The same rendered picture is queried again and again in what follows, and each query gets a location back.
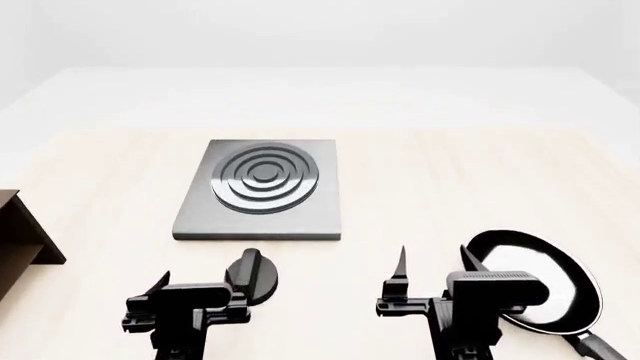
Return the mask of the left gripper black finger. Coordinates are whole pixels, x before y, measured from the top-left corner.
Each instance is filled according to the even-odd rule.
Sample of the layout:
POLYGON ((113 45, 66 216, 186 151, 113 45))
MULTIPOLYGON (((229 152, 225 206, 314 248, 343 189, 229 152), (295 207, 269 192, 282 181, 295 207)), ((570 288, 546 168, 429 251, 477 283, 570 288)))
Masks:
POLYGON ((230 284, 232 288, 232 298, 229 303, 231 308, 248 308, 250 286, 248 284, 230 284))
POLYGON ((155 293, 162 290, 169 284, 171 273, 166 271, 159 281, 157 281, 149 290, 142 295, 132 296, 126 300, 126 308, 128 312, 149 312, 151 308, 151 299, 155 293))

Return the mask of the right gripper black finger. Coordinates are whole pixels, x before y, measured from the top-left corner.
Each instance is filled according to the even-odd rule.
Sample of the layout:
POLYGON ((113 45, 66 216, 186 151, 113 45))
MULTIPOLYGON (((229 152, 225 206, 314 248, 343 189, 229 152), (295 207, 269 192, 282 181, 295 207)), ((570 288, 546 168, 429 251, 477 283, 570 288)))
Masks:
POLYGON ((467 272, 488 272, 486 266, 465 245, 460 245, 460 255, 467 272))
POLYGON ((393 275, 383 282, 382 299, 385 302, 404 302, 408 299, 408 288, 406 248, 402 246, 393 275))

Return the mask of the black round stove knob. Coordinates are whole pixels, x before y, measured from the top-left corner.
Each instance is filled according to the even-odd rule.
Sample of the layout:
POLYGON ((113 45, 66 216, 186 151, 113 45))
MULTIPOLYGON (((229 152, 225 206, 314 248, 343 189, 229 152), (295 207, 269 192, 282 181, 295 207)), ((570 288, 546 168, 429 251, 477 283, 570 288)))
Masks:
POLYGON ((270 259, 257 248, 246 248, 242 256, 226 269, 225 282, 246 297, 247 305, 256 306, 274 295, 279 278, 270 259))

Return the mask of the grey square stove plate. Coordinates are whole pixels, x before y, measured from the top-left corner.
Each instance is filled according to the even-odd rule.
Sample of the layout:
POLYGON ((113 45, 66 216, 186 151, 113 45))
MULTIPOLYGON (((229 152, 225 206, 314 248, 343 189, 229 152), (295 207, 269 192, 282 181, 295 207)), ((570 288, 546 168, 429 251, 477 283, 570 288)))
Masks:
POLYGON ((337 143, 211 140, 177 213, 177 240, 337 241, 337 143))

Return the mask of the black frying pan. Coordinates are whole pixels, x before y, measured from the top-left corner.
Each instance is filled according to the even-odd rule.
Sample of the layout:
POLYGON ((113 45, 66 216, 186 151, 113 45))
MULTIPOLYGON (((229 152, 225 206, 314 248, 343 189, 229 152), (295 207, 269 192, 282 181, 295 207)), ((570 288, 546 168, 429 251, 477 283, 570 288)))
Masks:
POLYGON ((549 289, 542 305, 522 314, 503 314, 514 326, 564 338, 583 357, 629 360, 591 332, 603 311, 594 276, 577 258, 551 242, 516 230, 486 230, 465 245, 489 271, 523 271, 549 289))

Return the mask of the dark brown wooden shelf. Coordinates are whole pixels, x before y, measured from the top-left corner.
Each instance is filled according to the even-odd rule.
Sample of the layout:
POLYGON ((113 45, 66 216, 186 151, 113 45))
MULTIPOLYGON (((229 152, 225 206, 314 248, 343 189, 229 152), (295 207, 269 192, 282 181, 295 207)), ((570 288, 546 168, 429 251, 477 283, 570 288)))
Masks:
POLYGON ((0 301, 29 266, 67 261, 18 194, 0 189, 0 301))

